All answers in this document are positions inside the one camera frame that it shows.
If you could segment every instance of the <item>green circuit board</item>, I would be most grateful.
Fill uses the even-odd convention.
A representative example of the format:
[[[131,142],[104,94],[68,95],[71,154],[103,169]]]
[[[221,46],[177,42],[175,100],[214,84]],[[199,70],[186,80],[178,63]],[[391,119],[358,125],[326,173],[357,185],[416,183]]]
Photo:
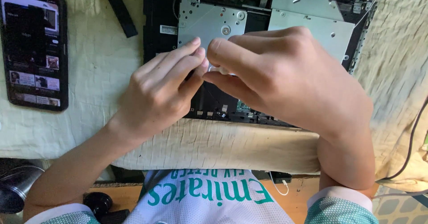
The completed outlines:
[[[249,106],[244,104],[241,100],[238,100],[238,104],[236,105],[237,112],[250,112]]]

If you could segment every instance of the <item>smartphone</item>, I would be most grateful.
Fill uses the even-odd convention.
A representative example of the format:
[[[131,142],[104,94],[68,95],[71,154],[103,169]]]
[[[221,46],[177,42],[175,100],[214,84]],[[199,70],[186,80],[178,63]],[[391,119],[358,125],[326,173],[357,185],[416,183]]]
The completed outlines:
[[[7,96],[12,104],[68,107],[65,0],[0,0]]]

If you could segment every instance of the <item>disassembled laptop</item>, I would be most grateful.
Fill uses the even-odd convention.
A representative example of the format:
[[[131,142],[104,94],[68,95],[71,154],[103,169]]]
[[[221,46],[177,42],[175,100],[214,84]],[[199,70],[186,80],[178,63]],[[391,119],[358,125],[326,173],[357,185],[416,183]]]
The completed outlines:
[[[144,0],[144,61],[198,36],[201,47],[216,37],[251,31],[307,27],[329,54],[352,74],[376,0]],[[204,83],[185,118],[292,125],[249,108]]]

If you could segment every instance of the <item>barcode label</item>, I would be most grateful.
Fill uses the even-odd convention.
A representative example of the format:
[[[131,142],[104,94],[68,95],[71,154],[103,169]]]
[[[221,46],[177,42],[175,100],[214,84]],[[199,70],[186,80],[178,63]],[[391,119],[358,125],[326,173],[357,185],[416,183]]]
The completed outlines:
[[[179,33],[179,28],[174,26],[160,25],[160,33],[177,35]]]

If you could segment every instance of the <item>sleeve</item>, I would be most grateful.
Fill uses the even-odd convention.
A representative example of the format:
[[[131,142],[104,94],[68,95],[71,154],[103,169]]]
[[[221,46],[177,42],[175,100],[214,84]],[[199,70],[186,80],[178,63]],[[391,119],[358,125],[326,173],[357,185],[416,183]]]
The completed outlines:
[[[372,201],[356,190],[332,186],[311,197],[305,224],[379,224]]]
[[[58,206],[30,218],[25,224],[100,224],[83,204]]]

